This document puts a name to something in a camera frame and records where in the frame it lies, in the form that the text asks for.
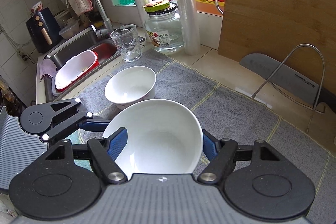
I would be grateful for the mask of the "glass jar with lid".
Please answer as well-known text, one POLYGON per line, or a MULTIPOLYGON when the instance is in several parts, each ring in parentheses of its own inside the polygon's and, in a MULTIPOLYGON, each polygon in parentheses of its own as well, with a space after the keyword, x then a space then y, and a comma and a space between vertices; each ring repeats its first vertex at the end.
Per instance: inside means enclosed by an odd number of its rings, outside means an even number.
POLYGON ((179 52, 184 47, 179 11, 168 0, 156 0, 143 6, 148 15, 144 23, 153 48, 165 55, 179 52))

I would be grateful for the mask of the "teal cloth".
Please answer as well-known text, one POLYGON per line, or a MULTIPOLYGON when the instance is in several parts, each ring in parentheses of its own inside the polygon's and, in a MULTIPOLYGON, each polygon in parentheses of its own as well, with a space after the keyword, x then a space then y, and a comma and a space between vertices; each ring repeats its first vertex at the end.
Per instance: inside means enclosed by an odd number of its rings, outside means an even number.
MULTIPOLYGON (((84 144, 84 139, 82 137, 82 133, 84 130, 78 129, 74 133, 72 133, 67 138, 72 141, 72 144, 84 144)), ((83 167, 89 171, 92 171, 92 168, 90 166, 89 160, 74 160, 75 164, 77 166, 83 167)))

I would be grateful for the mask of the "red white basin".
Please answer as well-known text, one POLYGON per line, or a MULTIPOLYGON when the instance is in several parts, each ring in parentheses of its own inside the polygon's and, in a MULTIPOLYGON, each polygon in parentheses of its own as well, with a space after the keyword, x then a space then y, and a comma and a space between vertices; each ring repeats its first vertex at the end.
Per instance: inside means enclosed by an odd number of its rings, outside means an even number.
POLYGON ((71 57, 54 77, 56 91, 63 92, 117 53, 114 44, 104 42, 95 46, 92 50, 86 50, 71 57))

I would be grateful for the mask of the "bamboo cutting board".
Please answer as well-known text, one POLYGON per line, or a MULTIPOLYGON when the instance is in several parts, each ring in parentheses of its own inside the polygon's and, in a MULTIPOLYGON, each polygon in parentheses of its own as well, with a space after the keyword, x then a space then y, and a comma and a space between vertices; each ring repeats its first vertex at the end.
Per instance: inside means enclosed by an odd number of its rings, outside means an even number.
POLYGON ((225 0, 218 53, 264 53, 335 91, 335 0, 225 0))

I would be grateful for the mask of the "metal faucet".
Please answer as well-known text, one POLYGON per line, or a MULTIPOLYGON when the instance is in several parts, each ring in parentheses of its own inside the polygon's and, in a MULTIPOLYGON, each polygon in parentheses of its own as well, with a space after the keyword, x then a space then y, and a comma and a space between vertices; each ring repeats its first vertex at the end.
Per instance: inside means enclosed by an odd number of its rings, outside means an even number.
POLYGON ((101 16, 102 23, 103 23, 103 26, 104 26, 102 29, 99 29, 99 30, 96 31, 96 36, 99 39, 109 38, 110 34, 114 31, 112 23, 111 23, 110 19, 108 18, 100 0, 91 0, 91 1, 92 1, 92 4, 93 4, 93 9, 98 10, 98 13, 101 16))

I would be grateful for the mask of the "black air fryer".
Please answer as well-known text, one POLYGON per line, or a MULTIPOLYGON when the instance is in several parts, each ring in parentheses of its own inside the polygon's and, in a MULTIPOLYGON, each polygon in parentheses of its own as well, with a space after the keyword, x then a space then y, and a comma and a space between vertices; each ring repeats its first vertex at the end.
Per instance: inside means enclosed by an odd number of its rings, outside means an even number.
POLYGON ((39 53, 46 53, 62 41, 60 26, 48 7, 35 12, 26 21, 30 38, 39 53))

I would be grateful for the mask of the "grey checked cloth mat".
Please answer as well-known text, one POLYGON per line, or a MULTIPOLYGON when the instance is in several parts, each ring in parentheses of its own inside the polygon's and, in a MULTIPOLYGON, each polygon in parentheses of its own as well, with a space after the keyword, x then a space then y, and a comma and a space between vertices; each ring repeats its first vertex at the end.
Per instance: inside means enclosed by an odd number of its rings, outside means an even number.
POLYGON ((197 56, 146 49, 133 65, 153 69, 155 96, 185 105, 216 138, 244 145, 263 139, 275 147, 315 185, 309 221, 335 223, 335 114, 329 108, 314 114, 206 47, 197 56))

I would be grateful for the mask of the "white bowl pink flowers front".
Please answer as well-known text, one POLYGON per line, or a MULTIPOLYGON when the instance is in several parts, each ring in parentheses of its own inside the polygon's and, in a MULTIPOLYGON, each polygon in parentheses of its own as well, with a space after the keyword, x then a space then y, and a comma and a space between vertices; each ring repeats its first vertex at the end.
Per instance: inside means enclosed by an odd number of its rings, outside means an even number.
POLYGON ((186 106, 163 99, 138 102, 117 114, 103 137, 121 127, 127 131, 127 142, 115 162, 128 178, 135 173, 193 173, 197 167, 203 133, 186 106))

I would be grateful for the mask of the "clear drinking glass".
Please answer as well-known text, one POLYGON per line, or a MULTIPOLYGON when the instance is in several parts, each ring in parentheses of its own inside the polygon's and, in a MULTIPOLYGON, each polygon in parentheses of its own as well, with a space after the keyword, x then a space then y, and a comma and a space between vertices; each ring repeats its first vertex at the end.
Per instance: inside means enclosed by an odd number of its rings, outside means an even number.
POLYGON ((133 62, 142 56, 137 27, 135 24, 123 25, 115 29, 110 38, 113 40, 122 59, 133 62))

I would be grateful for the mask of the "white bowl pink flowers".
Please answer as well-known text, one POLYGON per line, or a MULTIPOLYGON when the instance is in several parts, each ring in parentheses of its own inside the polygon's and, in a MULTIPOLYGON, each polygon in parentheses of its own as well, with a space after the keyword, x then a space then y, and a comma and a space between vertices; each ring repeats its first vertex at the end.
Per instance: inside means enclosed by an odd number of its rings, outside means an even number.
POLYGON ((156 74, 144 66, 126 68, 114 75, 105 86, 105 98, 123 110, 155 97, 156 74))
POLYGON ((186 106, 163 99, 138 102, 117 114, 103 137, 121 127, 127 131, 127 142, 115 162, 128 178, 135 173, 193 173, 197 167, 203 133, 186 106))

